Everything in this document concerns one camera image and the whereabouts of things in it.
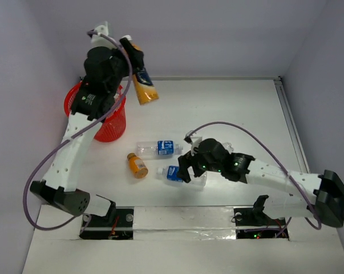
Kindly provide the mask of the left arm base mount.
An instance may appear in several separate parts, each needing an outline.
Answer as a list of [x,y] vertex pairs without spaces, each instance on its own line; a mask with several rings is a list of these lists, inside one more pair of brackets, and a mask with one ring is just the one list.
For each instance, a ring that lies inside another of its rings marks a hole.
[[102,217],[83,216],[79,237],[83,240],[132,240],[133,207],[117,207],[111,221]]

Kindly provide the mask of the blue label bottle front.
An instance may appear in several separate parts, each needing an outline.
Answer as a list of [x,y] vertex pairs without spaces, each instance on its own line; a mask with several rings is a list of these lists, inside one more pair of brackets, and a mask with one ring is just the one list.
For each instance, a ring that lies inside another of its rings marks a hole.
[[156,178],[163,181],[168,186],[171,187],[183,187],[183,188],[190,188],[195,191],[202,191],[207,183],[207,174],[204,173],[199,177],[195,177],[193,170],[191,168],[188,169],[191,181],[186,183],[182,179],[177,176],[177,172],[179,171],[178,166],[165,166],[159,167],[156,170]]

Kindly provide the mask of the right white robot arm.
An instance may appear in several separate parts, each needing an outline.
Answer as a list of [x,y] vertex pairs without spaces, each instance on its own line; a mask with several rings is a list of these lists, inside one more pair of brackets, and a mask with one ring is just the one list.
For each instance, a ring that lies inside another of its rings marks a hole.
[[231,182],[264,186],[283,192],[272,198],[259,195],[249,216],[264,224],[281,217],[316,218],[321,224],[341,228],[344,225],[344,183],[334,171],[308,174],[284,171],[255,157],[233,152],[227,144],[216,139],[199,138],[191,149],[178,158],[177,173],[185,183],[205,172],[217,172]]

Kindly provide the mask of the tall orange juice bottle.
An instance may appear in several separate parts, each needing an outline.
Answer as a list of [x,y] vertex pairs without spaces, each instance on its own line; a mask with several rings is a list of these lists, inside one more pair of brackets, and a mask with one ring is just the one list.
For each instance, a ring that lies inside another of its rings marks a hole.
[[[130,35],[125,35],[122,37],[122,39],[128,39],[133,42],[133,39]],[[145,105],[159,99],[156,87],[152,83],[146,67],[132,75],[132,80],[140,105]]]

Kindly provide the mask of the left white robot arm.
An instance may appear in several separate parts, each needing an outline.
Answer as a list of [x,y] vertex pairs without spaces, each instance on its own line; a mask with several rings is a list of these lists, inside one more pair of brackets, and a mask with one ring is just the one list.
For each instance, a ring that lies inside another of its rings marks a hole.
[[110,225],[116,216],[116,204],[99,195],[77,188],[78,176],[86,152],[101,126],[125,99],[118,100],[120,82],[144,68],[143,52],[131,42],[129,35],[120,39],[114,48],[99,46],[87,53],[84,62],[86,75],[79,83],[71,104],[68,125],[61,144],[49,153],[44,162],[53,158],[41,180],[31,175],[23,193],[23,209],[30,224],[42,229],[32,220],[27,207],[31,192],[49,205],[69,213],[72,217],[86,214],[102,225]]

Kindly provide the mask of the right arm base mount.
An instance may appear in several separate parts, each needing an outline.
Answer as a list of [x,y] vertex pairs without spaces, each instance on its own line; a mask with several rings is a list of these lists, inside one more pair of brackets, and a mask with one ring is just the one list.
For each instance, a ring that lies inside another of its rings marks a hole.
[[237,239],[288,239],[286,220],[272,219],[263,212],[268,195],[260,195],[251,207],[234,208],[231,222]]

